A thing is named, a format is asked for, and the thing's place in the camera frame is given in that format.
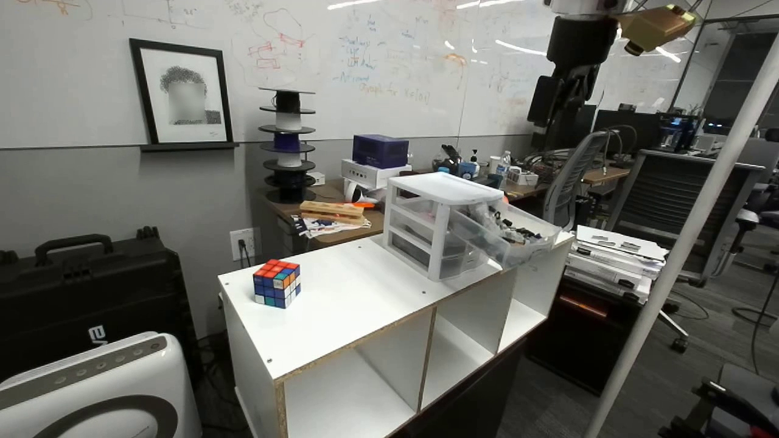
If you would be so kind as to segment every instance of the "electrical outlet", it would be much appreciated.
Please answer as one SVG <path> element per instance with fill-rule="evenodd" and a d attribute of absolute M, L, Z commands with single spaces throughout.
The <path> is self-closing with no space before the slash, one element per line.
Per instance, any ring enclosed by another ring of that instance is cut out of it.
<path fill-rule="evenodd" d="M 246 252 L 252 261 L 252 228 L 235 228 L 228 230 L 228 250 L 234 252 L 234 261 L 241 261 L 241 245 L 239 241 L 246 244 Z"/>

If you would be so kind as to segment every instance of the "framed portrait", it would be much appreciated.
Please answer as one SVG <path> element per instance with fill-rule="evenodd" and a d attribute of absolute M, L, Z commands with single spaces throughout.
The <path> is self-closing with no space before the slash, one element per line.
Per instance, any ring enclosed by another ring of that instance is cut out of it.
<path fill-rule="evenodd" d="M 128 38 L 149 140 L 230 144 L 221 50 Z"/>

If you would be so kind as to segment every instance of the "white shelving unit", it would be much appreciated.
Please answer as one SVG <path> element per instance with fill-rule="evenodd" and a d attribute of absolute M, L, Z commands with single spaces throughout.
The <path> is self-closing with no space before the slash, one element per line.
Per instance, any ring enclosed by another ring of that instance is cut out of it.
<path fill-rule="evenodd" d="M 511 269 L 470 250 L 468 267 L 430 280 L 382 237 L 296 256 L 301 295 L 290 310 L 251 300 L 255 267 L 218 275 L 252 435 L 387 435 L 530 334 L 571 237 L 535 216 L 520 224 L 542 245 Z"/>

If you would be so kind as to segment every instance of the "blue box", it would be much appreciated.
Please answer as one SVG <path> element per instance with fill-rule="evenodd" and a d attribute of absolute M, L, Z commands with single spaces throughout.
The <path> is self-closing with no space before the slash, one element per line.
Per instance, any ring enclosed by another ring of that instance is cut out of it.
<path fill-rule="evenodd" d="M 409 162 L 409 138 L 361 134 L 353 138 L 350 157 L 373 167 L 398 167 Z"/>

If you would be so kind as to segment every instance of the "black equipment case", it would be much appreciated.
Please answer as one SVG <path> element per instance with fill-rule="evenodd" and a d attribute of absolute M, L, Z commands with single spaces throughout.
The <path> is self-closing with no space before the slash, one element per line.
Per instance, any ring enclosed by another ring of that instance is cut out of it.
<path fill-rule="evenodd" d="M 173 334 L 202 372 L 179 261 L 155 228 L 0 252 L 0 380 L 141 331 Z"/>

